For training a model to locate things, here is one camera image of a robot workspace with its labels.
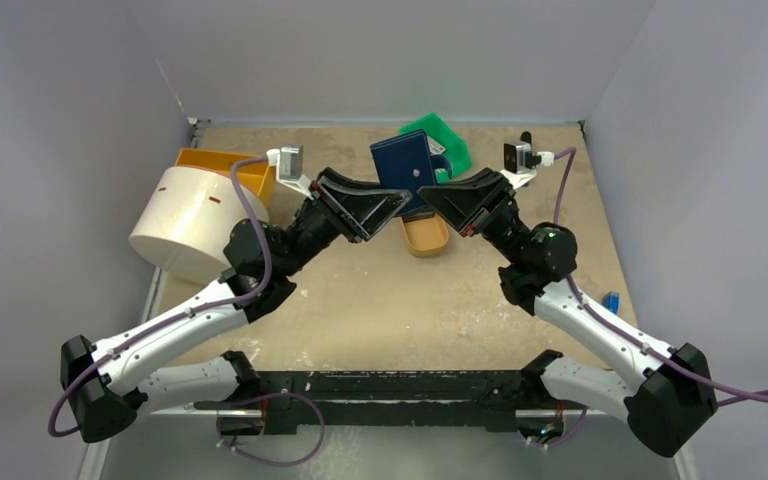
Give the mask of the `blue leather card holder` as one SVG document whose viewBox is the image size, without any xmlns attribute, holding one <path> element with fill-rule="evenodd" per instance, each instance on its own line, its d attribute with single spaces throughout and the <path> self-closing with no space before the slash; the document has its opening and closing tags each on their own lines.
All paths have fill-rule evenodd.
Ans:
<svg viewBox="0 0 768 480">
<path fill-rule="evenodd" d="M 453 174 L 451 162 L 441 153 L 430 150 L 428 136 L 422 129 L 373 143 L 370 153 L 379 183 L 385 189 L 407 190 L 411 200 L 396 214 L 410 216 L 427 209 L 418 196 L 421 187 L 438 184 L 437 171 L 446 179 Z"/>
</svg>

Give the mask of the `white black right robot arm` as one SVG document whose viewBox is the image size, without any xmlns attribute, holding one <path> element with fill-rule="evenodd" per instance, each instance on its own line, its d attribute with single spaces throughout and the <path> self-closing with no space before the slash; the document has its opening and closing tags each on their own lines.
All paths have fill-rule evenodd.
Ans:
<svg viewBox="0 0 768 480">
<path fill-rule="evenodd" d="M 676 455 L 717 412 L 705 354 L 646 334 L 576 287 L 569 277 L 577 267 L 573 232 L 552 222 L 527 226 L 502 173 L 485 168 L 463 181 L 421 187 L 418 195 L 461 236 L 481 236 L 508 261 L 498 274 L 510 304 L 605 363 L 600 369 L 552 354 L 521 381 L 529 404 L 568 400 L 601 411 L 662 457 Z"/>
</svg>

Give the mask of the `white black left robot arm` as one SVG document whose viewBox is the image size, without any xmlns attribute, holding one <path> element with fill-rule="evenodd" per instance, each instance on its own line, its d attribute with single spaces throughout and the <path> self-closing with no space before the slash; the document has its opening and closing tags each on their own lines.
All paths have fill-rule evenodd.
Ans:
<svg viewBox="0 0 768 480">
<path fill-rule="evenodd" d="M 48 420 L 52 437 L 107 440 L 141 415 L 192 402 L 244 409 L 258 382 L 239 353 L 193 368 L 167 362 L 222 333 L 274 312 L 293 293 L 291 277 L 337 238 L 371 240 L 412 200 L 405 189 L 353 180 L 331 168 L 303 183 L 292 222 L 235 224 L 223 253 L 230 265 L 191 298 L 128 331 L 92 341 L 77 335 L 60 349 L 62 396 Z"/>
</svg>

